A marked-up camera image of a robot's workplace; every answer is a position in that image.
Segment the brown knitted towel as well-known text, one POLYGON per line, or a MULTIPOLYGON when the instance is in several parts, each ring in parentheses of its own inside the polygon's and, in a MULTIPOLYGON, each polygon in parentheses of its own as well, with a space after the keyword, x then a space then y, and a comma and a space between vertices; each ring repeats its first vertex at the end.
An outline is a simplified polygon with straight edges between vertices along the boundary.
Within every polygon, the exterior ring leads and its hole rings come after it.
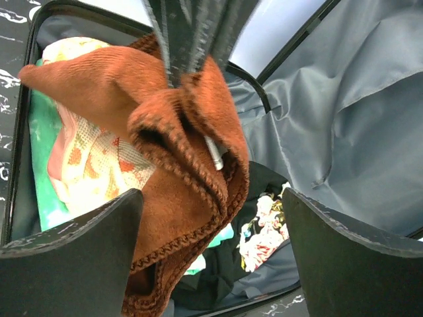
POLYGON ((155 171, 126 287, 124 316, 159 316, 191 263, 233 220, 249 189, 249 156, 223 75, 208 57, 171 88, 157 40, 27 65, 21 83, 129 141, 155 171))

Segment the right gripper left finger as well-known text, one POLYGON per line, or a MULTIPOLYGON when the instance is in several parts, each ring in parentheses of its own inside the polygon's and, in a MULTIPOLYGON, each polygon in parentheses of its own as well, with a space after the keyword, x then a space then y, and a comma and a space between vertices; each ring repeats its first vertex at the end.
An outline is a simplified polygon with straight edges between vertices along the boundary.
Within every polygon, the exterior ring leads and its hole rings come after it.
POLYGON ((1 316, 120 316, 142 207, 131 189, 1 247, 1 316))

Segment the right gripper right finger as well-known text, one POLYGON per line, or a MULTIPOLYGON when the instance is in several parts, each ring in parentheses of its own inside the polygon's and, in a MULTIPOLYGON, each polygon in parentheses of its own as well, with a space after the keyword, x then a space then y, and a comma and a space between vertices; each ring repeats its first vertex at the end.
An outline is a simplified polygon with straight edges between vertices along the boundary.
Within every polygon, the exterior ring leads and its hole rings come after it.
POLYGON ((422 243, 293 189, 283 206, 310 316, 421 316, 422 243))

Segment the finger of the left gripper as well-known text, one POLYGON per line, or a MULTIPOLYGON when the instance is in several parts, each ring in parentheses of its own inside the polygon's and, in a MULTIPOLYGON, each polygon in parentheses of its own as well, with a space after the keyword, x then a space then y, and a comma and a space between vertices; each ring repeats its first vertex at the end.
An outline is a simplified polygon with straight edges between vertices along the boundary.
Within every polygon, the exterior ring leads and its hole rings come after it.
POLYGON ((207 57, 223 70, 238 37, 253 14, 258 0, 200 1, 194 29, 194 70, 200 71, 207 57))
POLYGON ((145 0, 143 2, 161 49, 165 74, 171 87, 181 84, 188 71, 194 39, 194 6, 197 1, 145 0))

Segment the blue fish-print suitcase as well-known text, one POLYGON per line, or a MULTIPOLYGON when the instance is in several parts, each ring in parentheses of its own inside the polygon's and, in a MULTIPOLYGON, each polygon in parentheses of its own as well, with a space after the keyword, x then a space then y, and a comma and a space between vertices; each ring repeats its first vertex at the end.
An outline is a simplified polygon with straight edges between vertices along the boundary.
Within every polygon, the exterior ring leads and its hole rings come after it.
MULTIPOLYGON (((153 25, 76 1, 50 1, 31 24, 24 67, 45 65, 44 50, 66 38, 129 46, 149 34, 155 36, 153 25)), ((1 247, 43 232, 28 124, 35 89, 21 83, 20 70, 1 247)), ((219 70, 247 144, 249 185, 250 163, 255 162, 283 176, 288 188, 325 207, 420 241, 421 1, 325 1, 258 77, 229 61, 219 70)), ((179 308, 170 296, 159 316, 236 314, 296 288, 302 289, 300 278, 286 289, 213 310, 179 308)))

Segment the pink floral patterned cloth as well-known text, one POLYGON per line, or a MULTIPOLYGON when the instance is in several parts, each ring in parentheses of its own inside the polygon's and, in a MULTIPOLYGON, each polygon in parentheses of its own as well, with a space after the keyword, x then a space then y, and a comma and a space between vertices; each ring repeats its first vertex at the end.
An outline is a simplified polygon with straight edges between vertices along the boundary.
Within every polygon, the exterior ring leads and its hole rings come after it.
POLYGON ((75 95, 78 105, 94 106, 100 70, 89 66, 86 55, 108 46, 87 37, 66 38, 50 44, 42 56, 45 65, 55 64, 75 86, 54 101, 62 127, 47 163, 52 186, 73 217, 131 188, 142 189, 155 171, 130 143, 69 109, 75 95))

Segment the green white tie-dye cloth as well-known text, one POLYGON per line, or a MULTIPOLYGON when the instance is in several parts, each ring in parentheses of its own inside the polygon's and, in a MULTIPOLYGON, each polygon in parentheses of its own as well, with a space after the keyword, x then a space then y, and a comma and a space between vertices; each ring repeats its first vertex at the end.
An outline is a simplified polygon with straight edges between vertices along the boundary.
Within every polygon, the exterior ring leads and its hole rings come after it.
POLYGON ((40 228, 45 231, 70 220, 71 215, 59 200, 47 169, 62 123, 54 101, 37 90, 31 91, 28 124, 40 228))

